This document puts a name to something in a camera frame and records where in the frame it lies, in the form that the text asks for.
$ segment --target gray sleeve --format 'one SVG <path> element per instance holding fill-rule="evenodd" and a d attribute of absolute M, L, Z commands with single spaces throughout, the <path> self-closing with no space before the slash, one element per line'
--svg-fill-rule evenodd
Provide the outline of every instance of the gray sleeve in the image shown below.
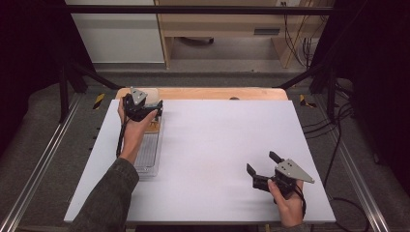
<path fill-rule="evenodd" d="M 281 228 L 277 232 L 309 232 L 310 228 L 307 224 L 302 223 L 300 225 L 296 225 L 290 228 Z"/>
<path fill-rule="evenodd" d="M 87 197 L 70 231 L 124 231 L 138 181 L 132 164 L 121 158 L 114 161 Z"/>

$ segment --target white tabletop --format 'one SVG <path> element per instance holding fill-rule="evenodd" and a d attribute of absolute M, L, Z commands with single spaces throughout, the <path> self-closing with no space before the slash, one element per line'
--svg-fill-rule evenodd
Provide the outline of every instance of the white tabletop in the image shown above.
<path fill-rule="evenodd" d="M 71 222 L 115 160 L 118 101 L 108 108 L 64 221 Z M 304 184 L 305 222 L 334 222 L 292 101 L 164 100 L 158 176 L 138 183 L 127 222 L 232 224 L 279 221 L 269 192 L 252 188 L 249 163 L 274 175 L 274 151 L 314 180 Z"/>

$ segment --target hand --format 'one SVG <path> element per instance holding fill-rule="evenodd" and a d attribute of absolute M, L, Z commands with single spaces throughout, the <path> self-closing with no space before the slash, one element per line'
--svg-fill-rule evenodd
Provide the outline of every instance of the hand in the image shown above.
<path fill-rule="evenodd" d="M 119 157 L 128 160 L 131 164 L 134 164 L 136 156 L 138 155 L 139 147 L 142 143 L 142 139 L 144 138 L 144 133 L 157 115 L 158 111 L 152 111 L 141 122 L 129 120 L 124 112 L 123 98 L 120 99 L 120 104 L 118 105 L 117 111 L 121 119 L 121 124 L 128 121 L 124 132 L 123 151 Z"/>
<path fill-rule="evenodd" d="M 303 181 L 297 180 L 296 185 L 302 190 Z M 278 186 L 271 179 L 268 180 L 269 191 L 277 201 L 281 224 L 285 228 L 293 227 L 303 223 L 302 199 L 298 194 L 292 192 L 289 199 L 285 199 Z"/>

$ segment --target metal bar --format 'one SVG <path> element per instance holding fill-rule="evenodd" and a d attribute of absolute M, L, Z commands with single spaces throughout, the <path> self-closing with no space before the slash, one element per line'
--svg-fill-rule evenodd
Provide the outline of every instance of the metal bar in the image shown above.
<path fill-rule="evenodd" d="M 324 117 L 326 118 L 327 114 L 325 111 L 325 101 L 323 97 L 317 97 L 318 105 Z M 331 131 L 332 139 L 337 142 L 338 130 Z M 350 156 L 349 150 L 344 144 L 342 138 L 339 143 L 340 159 L 343 163 L 344 168 L 346 169 L 347 175 L 349 175 L 350 181 L 352 182 L 353 188 L 356 191 L 356 194 L 359 197 L 359 200 L 362 203 L 362 206 L 367 214 L 367 219 L 371 224 L 371 227 L 376 232 L 389 232 L 390 229 L 377 206 L 376 201 L 373 198 L 365 179 L 363 178 L 360 170 L 356 166 L 356 163 L 353 161 Z"/>
<path fill-rule="evenodd" d="M 22 190 L 20 196 L 0 225 L 0 231 L 12 232 L 17 229 L 18 223 L 20 222 L 25 210 L 27 209 L 31 199 L 33 198 L 33 195 L 36 192 L 36 189 L 39 186 L 40 181 L 42 180 L 43 175 L 48 168 L 48 165 L 50 164 L 58 146 L 60 145 L 60 142 L 65 132 L 67 131 L 67 128 L 70 125 L 74 114 L 76 113 L 78 104 L 81 99 L 82 95 L 74 94 L 74 98 L 70 105 L 71 110 L 69 112 L 69 115 L 63 123 L 59 124 L 50 141 L 48 142 L 47 147 L 45 148 L 39 162 L 34 168 L 29 180 L 24 186 L 24 189 Z"/>
<path fill-rule="evenodd" d="M 341 15 L 333 7 L 242 7 L 242 6 L 105 6 L 43 5 L 45 9 L 71 14 L 192 14 L 192 15 Z"/>

